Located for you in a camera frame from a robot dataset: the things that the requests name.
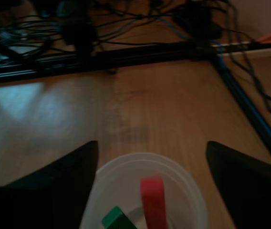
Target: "wooden floor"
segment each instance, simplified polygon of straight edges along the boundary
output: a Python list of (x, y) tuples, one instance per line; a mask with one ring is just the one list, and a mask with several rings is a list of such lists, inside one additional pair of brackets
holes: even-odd
[[(252, 61), (271, 95), (271, 58)], [(239, 82), (271, 125), (250, 78)], [(198, 183), (211, 229), (233, 229), (205, 158), (218, 141), (271, 163), (271, 156), (208, 62), (166, 62), (0, 84), (0, 185), (89, 140), (100, 162), (133, 152), (167, 156)]]

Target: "black cable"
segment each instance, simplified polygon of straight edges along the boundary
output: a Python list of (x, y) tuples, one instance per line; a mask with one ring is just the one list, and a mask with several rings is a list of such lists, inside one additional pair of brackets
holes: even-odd
[[(161, 15), (153, 15), (153, 16), (151, 16), (151, 17), (160, 17), (160, 16), (169, 16), (169, 17), (171, 17), (172, 15), (161, 14)], [(107, 39), (103, 39), (103, 41), (110, 41), (110, 40), (112, 40), (112, 39), (114, 39), (114, 38), (117, 38), (117, 37), (119, 37), (119, 36), (122, 36), (122, 35), (124, 35), (124, 34), (130, 32), (131, 30), (133, 30), (133, 29), (135, 29), (135, 28), (137, 28), (137, 27), (151, 24), (151, 23), (155, 22), (156, 20), (157, 20), (157, 19), (154, 18), (154, 19), (152, 19), (152, 20), (150, 20), (150, 21), (146, 21), (146, 22), (144, 22), (144, 23), (134, 25), (134, 26), (130, 27), (128, 30), (126, 30), (126, 31), (124, 31), (124, 32), (121, 32), (121, 33), (119, 33), (119, 34), (117, 34), (117, 35), (115, 35), (115, 36), (112, 36), (112, 37), (108, 37)]]
[(108, 43), (108, 44), (120, 44), (120, 45), (134, 45), (134, 46), (141, 46), (141, 45), (154, 45), (154, 44), (167, 44), (162, 42), (147, 42), (147, 43), (129, 43), (129, 42), (109, 42), (104, 40), (98, 40), (100, 43)]
[(129, 9), (130, 9), (130, 6), (131, 6), (131, 0), (125, 0), (125, 9), (124, 9), (124, 11), (128, 12)]
[(14, 25), (21, 25), (21, 24), (33, 24), (33, 23), (42, 23), (42, 22), (54, 22), (54, 21), (47, 21), (47, 20), (40, 20), (40, 21), (22, 21), (22, 22), (14, 22), (9, 25), (6, 25), (4, 27), (14, 26)]
[(253, 38), (253, 37), (251, 37), (250, 35), (248, 35), (247, 33), (245, 33), (245, 32), (241, 32), (241, 31), (236, 31), (236, 30), (229, 30), (229, 31), (232, 31), (232, 32), (238, 32), (238, 33), (240, 33), (240, 34), (243, 34), (245, 37), (247, 37), (251, 42), (256, 42), (256, 40)]
[[(229, 46), (231, 46), (231, 43), (233, 42), (232, 40), (232, 35), (231, 35), (231, 31), (230, 31), (230, 15), (229, 15), (229, 9), (232, 8), (233, 12), (234, 12), (234, 27), (236, 31), (239, 31), (239, 26), (238, 26), (238, 11), (236, 9), (236, 7), (234, 5), (232, 5), (229, 1), (227, 2), (227, 6), (226, 6), (226, 26), (227, 26), (227, 34), (228, 34), (228, 39), (229, 39)], [(236, 34), (236, 38), (238, 40), (239, 43), (242, 43), (241, 37), (240, 37), (240, 33), (237, 32)], [(254, 72), (254, 68), (252, 66), (252, 64), (250, 63), (247, 54), (245, 53), (245, 51), (242, 49), (241, 50), (242, 55), (244, 57), (244, 60), (248, 66), (245, 67), (244, 65), (242, 65), (241, 63), (239, 63), (238, 61), (236, 61), (232, 55), (232, 53), (229, 52), (229, 56), (231, 61), (236, 64), (238, 67), (240, 67), (242, 70), (244, 70), (246, 73), (248, 73), (251, 77), (252, 80), (254, 82), (254, 85), (257, 89), (257, 91), (259, 92), (259, 94), (262, 96), (263, 101), (265, 103), (265, 106), (267, 108), (267, 110), (271, 113), (271, 106), (269, 104), (269, 102), (271, 102), (271, 96), (269, 96), (268, 94), (266, 94), (265, 89), (262, 85), (262, 83), (260, 82), (260, 80), (258, 79), (258, 77), (256, 76), (255, 72)]]
[(161, 6), (159, 9), (160, 10), (163, 10), (167, 7), (169, 7), (171, 4), (173, 4), (174, 0), (169, 0), (167, 4), (165, 4), (164, 6)]
[(138, 17), (132, 17), (132, 18), (123, 18), (123, 19), (119, 19), (119, 20), (115, 20), (115, 21), (111, 21), (111, 22), (107, 22), (101, 25), (96, 25), (96, 28), (102, 27), (102, 26), (106, 26), (106, 25), (111, 25), (111, 24), (115, 24), (121, 21), (127, 21), (127, 20), (132, 20), (132, 19), (137, 19)]

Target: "black device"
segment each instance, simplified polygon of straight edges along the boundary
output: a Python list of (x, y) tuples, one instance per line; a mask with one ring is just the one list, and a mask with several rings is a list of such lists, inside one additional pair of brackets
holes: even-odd
[(205, 0), (188, 0), (174, 9), (173, 21), (196, 39), (214, 40), (223, 29), (213, 22), (212, 8)]
[(0, 187), (0, 228), (78, 229), (97, 161), (98, 143), (91, 141)]

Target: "wall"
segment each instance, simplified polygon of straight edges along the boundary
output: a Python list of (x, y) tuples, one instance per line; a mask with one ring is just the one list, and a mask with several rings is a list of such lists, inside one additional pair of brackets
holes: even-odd
[(271, 33), (271, 0), (231, 0), (239, 10), (240, 27), (255, 38)]

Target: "black metal rail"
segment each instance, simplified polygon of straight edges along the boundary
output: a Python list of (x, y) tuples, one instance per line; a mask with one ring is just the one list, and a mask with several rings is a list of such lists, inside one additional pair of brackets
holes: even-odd
[(214, 55), (210, 61), (271, 154), (271, 127), (236, 81), (230, 70), (222, 69), (219, 57)]
[[(238, 52), (240, 45), (225, 47), (225, 49), (228, 48), (230, 48), (230, 52)], [(271, 44), (251, 43), (246, 48), (247, 50), (261, 50), (271, 48)], [(0, 67), (0, 83), (184, 59), (203, 61), (209, 60), (209, 57), (216, 53), (218, 53), (218, 49), (209, 44), (176, 42), (97, 52), (87, 65), (80, 64), (76, 55), (63, 54), (63, 57), (51, 59), (42, 59), (42, 56), (36, 61), (42, 70), (33, 70), (24, 64)]]

